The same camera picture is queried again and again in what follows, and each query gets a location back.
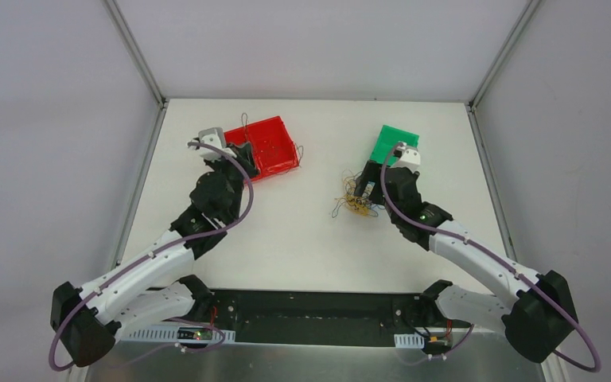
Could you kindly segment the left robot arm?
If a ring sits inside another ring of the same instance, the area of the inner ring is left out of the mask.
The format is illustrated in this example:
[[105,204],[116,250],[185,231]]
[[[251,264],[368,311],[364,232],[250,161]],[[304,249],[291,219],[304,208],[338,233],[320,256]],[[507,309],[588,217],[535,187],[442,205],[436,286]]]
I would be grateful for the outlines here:
[[192,266],[247,217],[254,201],[251,179],[259,168],[249,142],[216,148],[196,138],[189,146],[210,167],[191,192],[189,207],[133,259],[82,286],[66,282],[54,290],[53,370],[94,364],[123,337],[160,321],[213,322],[212,292],[192,275]]

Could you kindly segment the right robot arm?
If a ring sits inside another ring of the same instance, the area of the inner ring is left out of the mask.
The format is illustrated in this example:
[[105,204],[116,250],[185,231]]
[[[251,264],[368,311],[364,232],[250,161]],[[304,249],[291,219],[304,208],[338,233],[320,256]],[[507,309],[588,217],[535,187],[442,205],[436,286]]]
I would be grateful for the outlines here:
[[535,363],[545,361],[572,333],[581,333],[566,279],[556,271],[541,274],[473,240],[441,207],[424,201],[418,171],[403,160],[393,166],[368,161],[354,194],[370,187],[370,201],[382,205],[407,241],[455,264],[488,289],[471,292],[438,281],[422,293],[419,313],[428,325],[459,320],[504,335],[512,348]]

